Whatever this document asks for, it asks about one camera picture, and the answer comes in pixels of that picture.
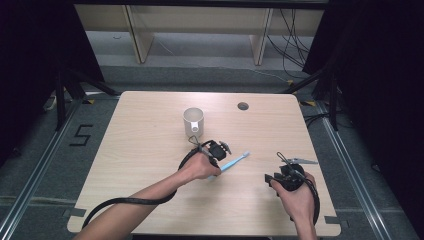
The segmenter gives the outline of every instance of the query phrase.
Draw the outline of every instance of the electrical cable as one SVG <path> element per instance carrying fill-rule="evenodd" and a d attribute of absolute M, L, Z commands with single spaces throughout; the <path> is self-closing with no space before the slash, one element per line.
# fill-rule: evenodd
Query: electrical cable
<path fill-rule="evenodd" d="M 314 184 L 312 183 L 312 181 L 310 179 L 307 179 L 305 177 L 305 175 L 303 175 L 303 173 L 300 173 L 298 170 L 294 169 L 294 167 L 292 167 L 292 164 L 286 159 L 286 157 L 284 157 L 284 155 L 281 152 L 277 152 L 277 156 L 279 158 L 281 158 L 281 160 L 284 163 L 286 163 L 286 166 L 288 167 L 288 169 L 290 169 L 290 171 L 288 172 L 288 175 L 290 177 L 292 177 L 292 180 L 288 180 L 288 181 L 297 181 L 297 180 L 300 179 L 303 183 L 305 183 L 308 186 L 309 190 L 311 191 L 312 197 L 314 199 L 313 223 L 315 225 L 318 221 L 318 216 L 319 216 L 320 206 L 321 206 L 319 196 L 318 196 L 318 191 L 317 191 L 316 187 L 314 186 Z M 300 169 L 302 169 L 301 171 L 304 172 L 303 168 L 299 164 L 294 164 L 294 165 L 300 167 Z M 279 179 L 279 178 L 276 178 L 275 175 L 274 175 L 274 177 L 265 175 L 265 181 L 268 182 L 269 184 L 270 184 L 270 182 L 269 182 L 270 179 L 274 179 L 275 181 L 279 182 L 283 186 L 283 188 L 285 186 L 285 184 L 284 184 L 285 181 L 287 181 L 287 180 L 284 180 L 285 177 L 282 177 L 281 179 Z"/>
<path fill-rule="evenodd" d="M 291 23 L 291 26 L 289 25 L 289 23 L 288 23 L 288 21 L 286 20 L 286 18 L 285 18 L 285 16 L 284 16 L 284 14 L 283 14 L 283 11 L 282 11 L 282 9 L 280 9 L 280 13 L 281 13 L 281 16 L 282 16 L 282 18 L 283 18 L 283 20 L 284 20 L 284 23 L 285 23 L 285 25 L 286 25 L 286 27 L 287 27 L 287 30 L 289 31 L 289 36 L 288 36 L 288 39 L 286 39 L 284 36 L 282 36 L 283 37 L 283 39 L 286 41 L 286 45 L 285 45 L 285 47 L 284 47 L 284 50 L 282 50 L 282 49 L 280 49 L 272 40 L 271 40 L 271 38 L 269 37 L 269 35 L 267 36 L 267 38 L 268 38 L 268 40 L 270 41 L 270 43 L 271 43 L 271 45 L 274 47 L 274 49 L 280 54 L 280 55 L 282 55 L 283 56 L 283 70 L 284 70 L 284 72 L 287 74 L 287 75 L 289 75 L 290 77 L 292 77 L 292 78 L 300 78 L 300 79 L 303 79 L 303 77 L 297 77 L 297 76 L 293 76 L 293 75 L 291 75 L 290 73 L 288 73 L 287 72 L 287 70 L 286 70 L 286 66 L 285 66 L 285 59 L 288 59 L 288 60 L 290 60 L 292 63 L 294 63 L 294 64 L 296 64 L 297 66 L 299 66 L 300 68 L 303 68 L 304 67 L 304 65 L 305 65 L 305 61 L 306 61 L 306 59 L 305 59 L 305 56 L 303 55 L 303 51 L 305 51 L 305 52 L 309 52 L 309 49 L 307 49 L 306 47 L 305 47 L 305 45 L 300 41 L 300 39 L 299 39 L 299 37 L 297 36 L 297 34 L 296 34 L 296 25 L 295 25 L 295 20 L 296 20 L 296 10 L 295 9 L 292 9 L 292 23 Z M 292 56 L 290 56 L 289 54 L 287 54 L 287 49 L 288 49 L 288 46 L 289 45 L 291 45 L 291 46 L 293 46 L 293 47 L 295 47 L 296 49 L 297 49 L 297 52 L 298 52 L 298 55 L 299 55 L 299 58 L 300 58 L 300 61 L 298 61 L 297 59 L 295 59 L 294 57 L 292 57 Z"/>
<path fill-rule="evenodd" d="M 198 146 L 196 148 L 193 148 L 185 157 L 184 159 L 181 161 L 180 165 L 178 166 L 178 170 L 180 170 L 184 164 L 192 157 L 194 156 L 194 154 L 196 154 L 197 152 L 200 151 L 200 149 L 204 146 L 206 146 L 207 144 L 209 144 L 211 141 L 205 142 L 203 144 L 198 144 Z M 97 207 L 95 207 L 87 216 L 87 218 L 85 219 L 82 228 L 85 228 L 89 223 L 90 220 L 94 217 L 94 215 L 100 211 L 101 209 L 113 205 L 113 204 L 118 204 L 118 203 L 125 203 L 125 204 L 141 204 L 141 205 L 159 205 L 159 204 L 163 204 L 168 202 L 169 200 L 171 200 L 175 194 L 177 193 L 177 190 L 175 190 L 173 193 L 171 193 L 170 195 L 161 198 L 161 199 L 143 199 L 143 198 L 113 198 L 113 199 L 109 199 L 101 204 L 99 204 Z"/>
<path fill-rule="evenodd" d="M 345 112 L 343 110 L 338 110 L 336 111 L 336 114 L 345 114 Z M 315 122 L 316 120 L 320 119 L 320 118 L 326 118 L 326 117 L 330 117 L 330 113 L 320 113 L 320 114 L 316 114 L 316 115 L 310 115 L 310 116 L 304 116 L 303 118 L 305 119 L 305 123 L 307 123 L 306 128 L 309 128 L 313 122 Z M 344 128 L 355 128 L 354 126 L 347 126 L 344 124 L 341 124 L 340 122 L 337 122 L 337 125 L 344 127 Z"/>

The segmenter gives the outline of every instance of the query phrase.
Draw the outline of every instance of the hole in table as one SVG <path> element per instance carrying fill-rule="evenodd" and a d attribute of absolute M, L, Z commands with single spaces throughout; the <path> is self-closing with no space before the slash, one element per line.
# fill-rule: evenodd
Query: hole in table
<path fill-rule="evenodd" d="M 237 104 L 237 107 L 238 107 L 240 110 L 245 111 L 245 110 L 249 109 L 249 104 L 247 104 L 247 103 L 245 103 L 245 102 L 240 102 L 239 104 Z"/>

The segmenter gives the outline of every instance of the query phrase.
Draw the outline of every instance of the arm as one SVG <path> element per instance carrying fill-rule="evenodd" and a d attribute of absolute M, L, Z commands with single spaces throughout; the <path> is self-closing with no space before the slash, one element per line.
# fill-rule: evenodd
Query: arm
<path fill-rule="evenodd" d="M 315 185 L 315 179 L 312 175 L 305 172 L 305 176 Z M 271 180 L 271 186 L 277 191 L 284 209 L 293 219 L 299 239 L 316 240 L 317 234 L 313 223 L 314 199 L 308 186 L 303 184 L 293 192 L 285 190 L 275 180 Z"/>
<path fill-rule="evenodd" d="M 133 198 L 160 199 L 179 187 L 221 170 L 212 166 L 203 153 L 196 153 L 176 173 L 131 195 Z M 157 207 L 150 205 L 115 204 L 95 218 L 74 239 L 122 239 L 128 236 Z"/>

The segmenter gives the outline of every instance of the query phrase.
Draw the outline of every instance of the blue toothbrush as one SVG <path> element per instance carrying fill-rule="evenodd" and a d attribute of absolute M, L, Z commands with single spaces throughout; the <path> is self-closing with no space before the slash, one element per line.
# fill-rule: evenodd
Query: blue toothbrush
<path fill-rule="evenodd" d="M 234 164 L 236 164 L 238 161 L 242 160 L 243 158 L 246 158 L 247 156 L 249 156 L 250 152 L 246 151 L 243 153 L 243 155 L 241 155 L 240 157 L 234 159 L 231 162 L 228 162 L 227 164 L 225 164 L 224 166 L 221 167 L 221 171 L 224 172 L 225 170 L 227 170 L 228 168 L 230 168 L 231 166 L 233 166 Z"/>

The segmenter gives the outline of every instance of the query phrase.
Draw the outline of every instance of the hand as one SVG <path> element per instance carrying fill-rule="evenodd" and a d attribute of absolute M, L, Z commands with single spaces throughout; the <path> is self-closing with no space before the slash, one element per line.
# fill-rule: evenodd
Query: hand
<path fill-rule="evenodd" d="M 311 174 L 305 172 L 305 177 L 311 180 L 315 186 L 315 178 Z M 284 209 L 296 224 L 300 222 L 302 222 L 302 224 L 313 222 L 315 207 L 314 198 L 311 190 L 306 184 L 303 184 L 300 188 L 292 192 L 284 189 L 281 184 L 275 180 L 271 180 L 271 186 L 277 191 Z"/>
<path fill-rule="evenodd" d="M 187 172 L 191 180 L 205 179 L 212 175 L 218 176 L 221 174 L 221 169 L 213 166 L 209 162 L 209 157 L 201 152 L 194 154 L 180 171 Z"/>

